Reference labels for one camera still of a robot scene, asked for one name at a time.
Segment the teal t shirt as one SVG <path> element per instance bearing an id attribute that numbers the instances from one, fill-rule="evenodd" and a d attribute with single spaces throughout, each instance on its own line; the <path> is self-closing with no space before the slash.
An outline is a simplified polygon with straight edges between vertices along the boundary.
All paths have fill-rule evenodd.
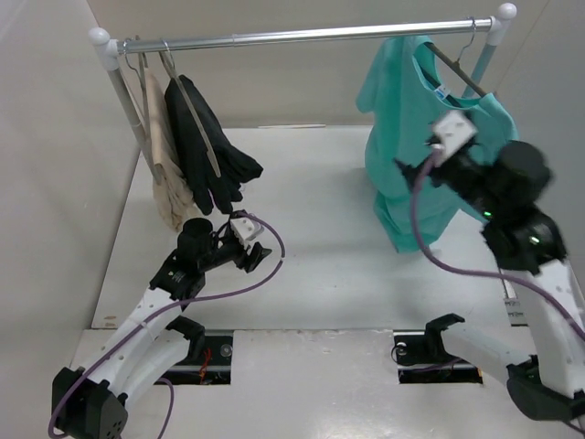
<path id="1" fill-rule="evenodd" d="M 493 163 L 499 150 L 519 137 L 493 94 L 464 99 L 446 91 L 430 42 L 426 36 L 383 42 L 356 97 L 357 109 L 374 116 L 365 168 L 377 191 L 374 211 L 397 252 L 415 252 L 419 246 L 410 225 L 410 189 L 396 163 L 416 166 L 425 159 L 436 120 L 457 108 L 469 112 L 478 129 L 472 156 L 480 163 Z"/>

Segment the metal clothes hanger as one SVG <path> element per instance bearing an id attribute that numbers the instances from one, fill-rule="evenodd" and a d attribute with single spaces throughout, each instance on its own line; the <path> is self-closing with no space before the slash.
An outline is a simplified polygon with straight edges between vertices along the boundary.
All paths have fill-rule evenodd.
<path id="1" fill-rule="evenodd" d="M 458 53 L 456 59 L 449 58 L 441 49 L 439 49 L 434 43 L 427 42 L 425 44 L 426 48 L 432 52 L 436 58 L 438 58 L 449 70 L 451 70 L 460 80 L 462 80 L 465 85 L 465 91 L 463 92 L 463 97 L 472 97 L 474 94 L 479 97 L 484 97 L 487 92 L 480 86 L 481 78 L 484 75 L 484 71 L 486 69 L 486 65 L 489 63 L 489 58 L 486 58 L 485 55 L 487 52 L 485 50 L 482 51 L 480 54 L 479 59 L 476 62 L 475 68 L 472 72 L 472 75 L 467 74 L 463 68 L 461 67 L 461 60 L 463 58 L 463 54 L 465 53 L 466 49 L 468 49 L 475 40 L 475 36 L 478 32 L 478 19 L 473 16 L 469 16 L 466 18 L 467 21 L 470 21 L 470 32 L 471 37 L 469 42 L 462 46 L 461 50 Z"/>

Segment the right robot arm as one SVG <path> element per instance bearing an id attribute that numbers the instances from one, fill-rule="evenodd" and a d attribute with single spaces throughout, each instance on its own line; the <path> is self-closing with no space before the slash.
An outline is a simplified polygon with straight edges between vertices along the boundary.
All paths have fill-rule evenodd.
<path id="1" fill-rule="evenodd" d="M 534 353 L 512 349 L 456 314 L 431 320 L 413 363 L 438 368 L 463 360 L 502 382 L 527 418 L 584 429 L 584 321 L 570 284 L 568 253 L 556 222 L 537 206 L 552 174 L 533 145 L 512 141 L 480 164 L 464 145 L 443 158 L 439 145 L 420 164 L 398 162 L 410 192 L 425 181 L 454 191 L 484 219 L 491 277 L 516 286 Z"/>

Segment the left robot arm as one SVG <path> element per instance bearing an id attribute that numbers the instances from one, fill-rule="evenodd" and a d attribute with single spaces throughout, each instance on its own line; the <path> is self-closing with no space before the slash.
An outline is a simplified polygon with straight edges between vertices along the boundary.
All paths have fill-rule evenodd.
<path id="1" fill-rule="evenodd" d="M 183 313 L 205 301 L 207 272 L 229 263 L 253 272 L 271 255 L 258 240 L 271 229 L 244 210 L 219 228 L 207 219 L 188 220 L 175 249 L 112 336 L 92 358 L 54 378 L 49 437 L 120 437 L 145 391 L 176 363 L 194 362 L 203 354 L 205 330 Z"/>

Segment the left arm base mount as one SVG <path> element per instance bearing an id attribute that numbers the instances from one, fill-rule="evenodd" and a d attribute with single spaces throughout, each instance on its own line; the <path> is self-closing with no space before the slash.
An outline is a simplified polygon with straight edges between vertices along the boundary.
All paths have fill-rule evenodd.
<path id="1" fill-rule="evenodd" d="M 233 357 L 234 332 L 208 330 L 185 316 L 178 317 L 167 329 L 181 334 L 189 342 L 186 357 L 170 368 L 163 378 L 174 385 L 229 385 Z"/>

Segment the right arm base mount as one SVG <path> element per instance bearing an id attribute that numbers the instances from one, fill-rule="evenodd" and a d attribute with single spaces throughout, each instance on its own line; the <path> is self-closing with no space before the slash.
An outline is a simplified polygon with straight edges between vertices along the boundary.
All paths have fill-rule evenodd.
<path id="1" fill-rule="evenodd" d="M 398 367 L 399 384 L 484 383 L 481 371 L 448 354 L 441 341 L 450 326 L 464 323 L 456 314 L 431 320 L 423 329 L 395 330 L 390 357 Z"/>

